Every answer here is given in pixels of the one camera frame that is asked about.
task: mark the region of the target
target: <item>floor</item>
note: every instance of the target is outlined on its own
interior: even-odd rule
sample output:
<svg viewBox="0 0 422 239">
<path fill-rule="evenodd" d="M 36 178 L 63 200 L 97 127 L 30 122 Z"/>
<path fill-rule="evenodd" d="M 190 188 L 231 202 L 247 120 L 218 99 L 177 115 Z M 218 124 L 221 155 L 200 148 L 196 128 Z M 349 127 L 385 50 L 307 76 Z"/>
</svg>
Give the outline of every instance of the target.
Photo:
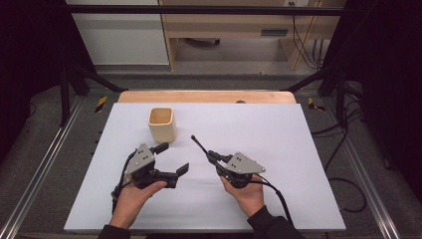
<svg viewBox="0 0 422 239">
<path fill-rule="evenodd" d="M 130 89 L 207 89 L 207 90 L 281 90 L 315 72 L 306 64 L 290 71 L 277 40 L 222 39 L 215 46 L 207 42 L 181 42 L 173 72 L 162 66 L 99 66 L 103 77 Z M 335 124 L 335 98 L 317 95 L 319 82 L 295 93 L 303 106 L 310 131 Z M 71 129 L 57 139 L 61 121 L 60 89 L 51 88 L 32 99 L 32 115 L 21 135 L 0 167 L 0 223 L 16 222 L 16 238 L 96 238 L 74 235 L 63 226 L 72 202 L 82 183 L 107 114 L 118 94 L 89 81 L 92 88 L 86 97 L 71 93 L 78 113 L 69 124 Z M 101 96 L 107 102 L 101 113 L 94 113 Z M 310 108 L 309 99 L 314 101 Z M 359 189 L 344 181 L 333 181 L 332 190 L 346 224 L 341 232 L 304 232 L 307 238 L 422 238 L 422 206 L 408 188 L 400 172 L 384 167 L 379 151 L 368 129 L 359 104 L 346 96 L 349 118 L 347 138 L 336 152 L 326 171 L 328 178 L 341 177 L 353 182 L 366 198 L 363 205 Z M 335 152 L 344 130 L 315 136 L 322 165 Z M 58 150 L 48 154 L 52 142 Z M 38 182 L 32 180 L 40 175 Z M 32 191 L 34 197 L 28 197 Z"/>
</svg>

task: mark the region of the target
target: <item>human hand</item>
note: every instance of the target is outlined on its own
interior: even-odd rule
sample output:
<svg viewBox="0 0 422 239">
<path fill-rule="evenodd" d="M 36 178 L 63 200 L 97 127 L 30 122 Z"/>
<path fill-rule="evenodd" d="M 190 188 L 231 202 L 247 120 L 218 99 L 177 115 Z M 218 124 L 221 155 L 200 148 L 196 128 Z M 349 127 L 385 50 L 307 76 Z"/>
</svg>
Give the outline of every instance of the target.
<svg viewBox="0 0 422 239">
<path fill-rule="evenodd" d="M 249 183 L 244 188 L 235 188 L 226 178 L 221 176 L 220 179 L 223 182 L 224 189 L 237 200 L 240 208 L 248 217 L 254 215 L 264 206 L 264 189 L 262 184 Z M 252 180 L 262 181 L 263 179 L 257 175 L 253 175 Z"/>
<path fill-rule="evenodd" d="M 143 189 L 137 188 L 133 182 L 125 186 L 118 197 L 109 225 L 128 229 L 146 200 L 166 185 L 165 181 L 157 181 Z"/>
</svg>

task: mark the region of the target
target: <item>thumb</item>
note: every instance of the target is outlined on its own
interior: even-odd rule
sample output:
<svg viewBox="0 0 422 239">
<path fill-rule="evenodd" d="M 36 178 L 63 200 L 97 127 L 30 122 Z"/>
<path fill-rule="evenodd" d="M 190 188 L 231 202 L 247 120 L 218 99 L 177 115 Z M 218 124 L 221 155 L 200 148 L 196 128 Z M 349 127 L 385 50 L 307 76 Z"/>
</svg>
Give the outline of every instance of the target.
<svg viewBox="0 0 422 239">
<path fill-rule="evenodd" d="M 157 181 L 145 187 L 142 191 L 145 192 L 148 197 L 151 197 L 154 193 L 161 190 L 166 185 L 167 185 L 167 182 L 165 181 Z"/>
</svg>

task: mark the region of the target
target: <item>white tabletop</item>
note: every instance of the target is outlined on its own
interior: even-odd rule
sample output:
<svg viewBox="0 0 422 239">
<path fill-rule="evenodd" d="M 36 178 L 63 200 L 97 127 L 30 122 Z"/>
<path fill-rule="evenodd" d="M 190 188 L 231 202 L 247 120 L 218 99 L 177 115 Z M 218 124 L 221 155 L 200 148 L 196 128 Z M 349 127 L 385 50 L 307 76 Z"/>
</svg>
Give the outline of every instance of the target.
<svg viewBox="0 0 422 239">
<path fill-rule="evenodd" d="M 195 134 L 207 150 L 241 151 L 267 168 L 262 173 L 284 195 L 299 230 L 344 230 L 301 105 L 298 104 L 114 104 L 65 230 L 99 231 L 111 217 L 110 193 L 127 157 L 144 142 L 156 146 L 147 120 L 150 109 L 172 107 L 176 141 L 156 156 L 155 167 L 189 171 L 175 189 L 164 188 L 142 208 L 131 229 L 145 232 L 251 231 L 246 215 L 227 192 Z M 273 215 L 282 203 L 270 187 L 265 201 Z"/>
</svg>

